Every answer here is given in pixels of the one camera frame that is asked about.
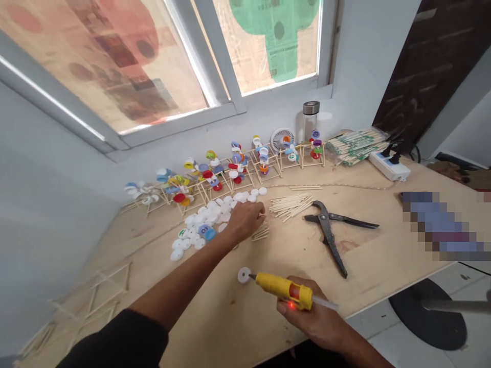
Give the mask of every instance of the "yellow hot glue gun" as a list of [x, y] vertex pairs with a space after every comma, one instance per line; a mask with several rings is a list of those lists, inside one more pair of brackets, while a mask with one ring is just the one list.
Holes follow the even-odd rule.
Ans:
[[312, 303], [315, 302], [330, 309], [339, 309], [337, 304], [313, 295], [312, 289], [309, 287], [297, 285], [293, 281], [281, 278], [280, 276], [259, 272], [258, 274], [250, 274], [249, 277], [255, 280], [256, 284], [265, 292], [288, 302], [291, 308], [310, 310], [312, 309]]

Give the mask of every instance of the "green cactus decal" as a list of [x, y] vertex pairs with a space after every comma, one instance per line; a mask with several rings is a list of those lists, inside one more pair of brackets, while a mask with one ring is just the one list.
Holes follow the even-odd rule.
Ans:
[[242, 29], [265, 35], [267, 61], [275, 82], [297, 75], [297, 31], [310, 26], [319, 11], [319, 0], [230, 0]]

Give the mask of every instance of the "small fan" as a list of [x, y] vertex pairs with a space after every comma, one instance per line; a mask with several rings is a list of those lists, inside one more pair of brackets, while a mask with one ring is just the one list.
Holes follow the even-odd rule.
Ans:
[[283, 142], [294, 142], [295, 136], [293, 132], [288, 128], [276, 129], [271, 135], [271, 147], [278, 153], [285, 149]]

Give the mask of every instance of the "black sleeve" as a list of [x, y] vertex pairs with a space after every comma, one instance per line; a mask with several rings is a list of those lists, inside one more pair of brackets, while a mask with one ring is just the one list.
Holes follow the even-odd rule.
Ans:
[[57, 368], [158, 368], [167, 342], [167, 332], [156, 321], [124, 309], [79, 341]]

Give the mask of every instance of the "window frame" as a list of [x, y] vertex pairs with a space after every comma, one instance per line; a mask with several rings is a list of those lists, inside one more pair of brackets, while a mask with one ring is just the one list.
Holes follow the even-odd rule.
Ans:
[[[109, 158], [113, 154], [119, 156], [117, 151], [131, 150], [166, 136], [245, 113], [247, 106], [252, 106], [256, 101], [263, 101], [264, 98], [289, 96], [299, 91], [325, 86], [329, 86], [326, 97], [331, 98], [332, 84], [329, 85], [328, 81], [337, 0], [320, 0], [317, 73], [274, 84], [244, 96], [235, 77], [213, 0], [195, 0], [195, 5], [219, 70], [197, 21], [191, 0], [162, 1], [167, 6], [185, 45], [193, 70], [207, 97], [209, 108], [169, 117], [163, 124], [136, 128], [125, 135], [118, 134], [1, 30], [0, 44], [3, 47], [0, 51], [0, 80]], [[220, 73], [230, 99], [227, 97]], [[99, 137], [84, 127], [84, 124], [99, 133]]]

